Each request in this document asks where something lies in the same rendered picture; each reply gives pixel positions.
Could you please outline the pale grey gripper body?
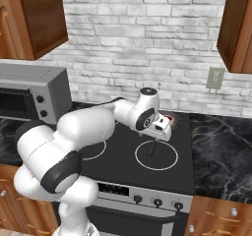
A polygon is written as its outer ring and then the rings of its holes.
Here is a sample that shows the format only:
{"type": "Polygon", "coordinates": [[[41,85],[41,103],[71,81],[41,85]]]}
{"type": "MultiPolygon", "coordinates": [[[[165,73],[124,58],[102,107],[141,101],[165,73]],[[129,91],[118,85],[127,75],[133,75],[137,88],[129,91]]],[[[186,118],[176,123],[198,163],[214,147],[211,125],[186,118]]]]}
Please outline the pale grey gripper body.
{"type": "Polygon", "coordinates": [[[157,129],[156,127],[150,127],[141,131],[141,134],[150,136],[152,138],[168,142],[171,138],[171,128],[166,127],[165,129],[157,129]]]}

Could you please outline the black stove hob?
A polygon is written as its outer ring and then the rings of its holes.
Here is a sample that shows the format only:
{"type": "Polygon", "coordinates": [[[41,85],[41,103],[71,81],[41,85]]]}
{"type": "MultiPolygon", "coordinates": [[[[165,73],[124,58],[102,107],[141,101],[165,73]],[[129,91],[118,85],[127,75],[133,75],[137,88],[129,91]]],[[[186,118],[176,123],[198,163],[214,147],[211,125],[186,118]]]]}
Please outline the black stove hob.
{"type": "Polygon", "coordinates": [[[153,138],[118,123],[105,143],[80,151],[82,174],[99,182],[192,195],[194,176],[190,120],[187,113],[173,112],[180,126],[168,142],[157,144],[147,156],[153,138]]]}

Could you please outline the silver oven front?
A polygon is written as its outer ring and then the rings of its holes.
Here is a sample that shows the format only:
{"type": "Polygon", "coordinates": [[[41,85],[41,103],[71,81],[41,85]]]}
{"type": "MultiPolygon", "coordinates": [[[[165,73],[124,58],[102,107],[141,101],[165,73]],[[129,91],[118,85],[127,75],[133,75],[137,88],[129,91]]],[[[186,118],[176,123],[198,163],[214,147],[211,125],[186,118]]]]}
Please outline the silver oven front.
{"type": "Polygon", "coordinates": [[[177,212],[184,212],[189,215],[194,194],[175,194],[167,191],[149,190],[99,181],[97,185],[98,194],[92,197],[80,184],[73,185],[60,200],[59,213],[62,215],[69,214],[73,222],[89,219],[87,208],[91,206],[114,208],[158,217],[174,215],[177,212]],[[134,201],[136,195],[143,198],[138,205],[134,201]],[[156,207],[154,199],[161,199],[162,205],[156,207]],[[181,211],[174,208],[175,202],[183,203],[181,211]]]}

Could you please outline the black oven door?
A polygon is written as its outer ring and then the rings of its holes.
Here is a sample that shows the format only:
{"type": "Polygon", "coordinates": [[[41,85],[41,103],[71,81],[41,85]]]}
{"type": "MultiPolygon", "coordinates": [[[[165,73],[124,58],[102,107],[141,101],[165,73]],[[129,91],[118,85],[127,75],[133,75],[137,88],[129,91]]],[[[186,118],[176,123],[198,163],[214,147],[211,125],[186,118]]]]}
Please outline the black oven door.
{"type": "Polygon", "coordinates": [[[182,217],[175,221],[158,222],[87,209],[90,221],[99,231],[118,236],[184,236],[188,213],[181,213],[182,217]]]}

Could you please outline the wooden base cupboard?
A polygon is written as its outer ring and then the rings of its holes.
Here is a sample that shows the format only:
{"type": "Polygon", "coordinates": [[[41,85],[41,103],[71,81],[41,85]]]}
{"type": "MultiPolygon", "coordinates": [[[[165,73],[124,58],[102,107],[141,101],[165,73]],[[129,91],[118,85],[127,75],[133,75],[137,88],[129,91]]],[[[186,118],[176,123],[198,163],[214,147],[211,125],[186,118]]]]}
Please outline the wooden base cupboard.
{"type": "Polygon", "coordinates": [[[58,222],[51,203],[35,201],[20,195],[14,188],[18,166],[0,164],[0,228],[33,236],[52,236],[58,222]]]}
{"type": "Polygon", "coordinates": [[[195,196],[184,236],[252,236],[252,205],[195,196]],[[230,214],[233,207],[237,216],[230,214]]]}

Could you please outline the grey toaster oven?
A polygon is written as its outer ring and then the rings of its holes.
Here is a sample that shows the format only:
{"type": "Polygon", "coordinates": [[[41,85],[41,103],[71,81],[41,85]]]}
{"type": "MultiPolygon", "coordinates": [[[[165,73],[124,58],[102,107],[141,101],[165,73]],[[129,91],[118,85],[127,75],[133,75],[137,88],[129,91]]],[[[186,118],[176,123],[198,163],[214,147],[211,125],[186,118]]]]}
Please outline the grey toaster oven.
{"type": "Polygon", "coordinates": [[[65,68],[0,64],[0,118],[56,124],[71,106],[65,68]],[[44,97],[43,103],[36,101],[38,95],[44,97]],[[41,110],[48,115],[41,117],[41,110]]]}

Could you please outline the grey wall socket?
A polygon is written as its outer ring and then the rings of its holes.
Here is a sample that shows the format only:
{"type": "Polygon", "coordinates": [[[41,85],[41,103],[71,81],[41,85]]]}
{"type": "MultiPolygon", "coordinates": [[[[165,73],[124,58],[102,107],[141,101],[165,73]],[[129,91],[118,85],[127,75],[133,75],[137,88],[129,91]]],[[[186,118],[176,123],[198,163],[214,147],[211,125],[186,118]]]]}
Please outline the grey wall socket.
{"type": "Polygon", "coordinates": [[[214,68],[211,67],[209,70],[209,75],[207,79],[206,88],[207,89],[220,89],[225,68],[214,68]]]}

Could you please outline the wooden wall cupboard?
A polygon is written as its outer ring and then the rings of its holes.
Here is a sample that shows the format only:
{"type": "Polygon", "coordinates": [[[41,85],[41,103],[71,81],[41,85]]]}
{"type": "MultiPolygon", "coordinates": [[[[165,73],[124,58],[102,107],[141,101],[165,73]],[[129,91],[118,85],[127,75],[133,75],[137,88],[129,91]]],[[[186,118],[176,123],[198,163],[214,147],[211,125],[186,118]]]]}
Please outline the wooden wall cupboard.
{"type": "Polygon", "coordinates": [[[63,0],[0,0],[0,59],[37,60],[67,40],[63,0]]]}
{"type": "Polygon", "coordinates": [[[226,0],[217,43],[230,73],[252,74],[252,0],[226,0]]]}

